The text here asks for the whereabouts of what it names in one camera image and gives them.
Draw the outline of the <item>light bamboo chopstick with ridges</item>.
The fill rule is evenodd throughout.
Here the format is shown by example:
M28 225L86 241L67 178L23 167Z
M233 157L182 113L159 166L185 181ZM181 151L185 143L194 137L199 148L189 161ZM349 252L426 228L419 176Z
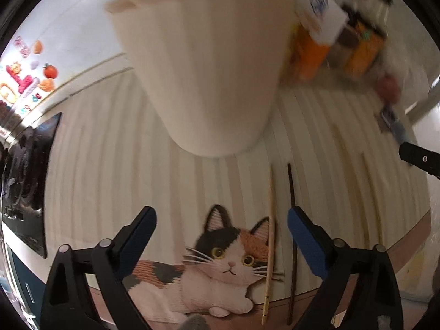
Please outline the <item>light bamboo chopstick with ridges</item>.
M264 326L268 319L270 296L271 296L271 281L274 271L274 258L275 258L275 239L276 239L276 195L274 185L274 171L270 166L269 174L269 225L268 225L268 267L265 278L265 293L263 303L263 313L261 317L261 325Z

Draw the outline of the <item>red round object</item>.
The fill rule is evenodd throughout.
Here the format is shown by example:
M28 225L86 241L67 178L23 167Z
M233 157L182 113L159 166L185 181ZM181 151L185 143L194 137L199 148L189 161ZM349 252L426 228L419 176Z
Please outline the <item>red round object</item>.
M377 95L387 104L397 104L400 101L401 90L397 80L391 75L379 78L374 87Z

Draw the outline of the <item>dark brown chopstick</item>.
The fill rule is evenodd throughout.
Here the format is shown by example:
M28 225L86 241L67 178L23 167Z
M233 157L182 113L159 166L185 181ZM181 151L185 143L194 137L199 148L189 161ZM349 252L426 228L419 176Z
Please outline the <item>dark brown chopstick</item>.
M288 169L288 176L289 176L289 192L290 192L290 200L291 200L291 207L288 212L288 226L291 228L292 224L292 215L294 213L296 202L295 202L295 189L294 189L294 183L293 183L293 174L292 174L292 165L290 163L287 164ZM297 277L298 277L298 247L295 242L295 239L292 239L292 262L291 262L291 288L290 288L290 297L289 297L289 310L288 310L288 317L287 317L287 326L291 326L293 323L293 311L294 311L294 305L295 305L295 294L296 294L296 288L297 288Z

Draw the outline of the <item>striped cat placemat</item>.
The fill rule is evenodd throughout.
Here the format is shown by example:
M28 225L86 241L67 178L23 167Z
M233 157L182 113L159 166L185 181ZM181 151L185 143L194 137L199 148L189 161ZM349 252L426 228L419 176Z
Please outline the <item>striped cat placemat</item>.
M89 86L54 108L62 114L45 191L48 257L34 265L46 279L57 248L92 247L129 224L143 206L157 211L145 260L179 264L203 231L210 208L224 206L234 226L250 229L269 213L270 166L277 202L276 268L271 297L290 293L292 237L287 164L295 196L333 237L361 247L353 228L337 124L362 193L370 247L392 247L430 216L434 179L403 162L379 125L380 99L367 86L330 72L281 89L259 141L249 150L204 158L171 140L132 71Z

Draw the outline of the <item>cream utensil holder cup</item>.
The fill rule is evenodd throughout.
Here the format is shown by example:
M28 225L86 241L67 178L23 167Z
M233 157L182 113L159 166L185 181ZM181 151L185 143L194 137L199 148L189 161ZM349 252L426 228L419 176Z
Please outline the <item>cream utensil holder cup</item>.
M170 137L203 157L239 153L271 112L295 0L113 0L115 34Z

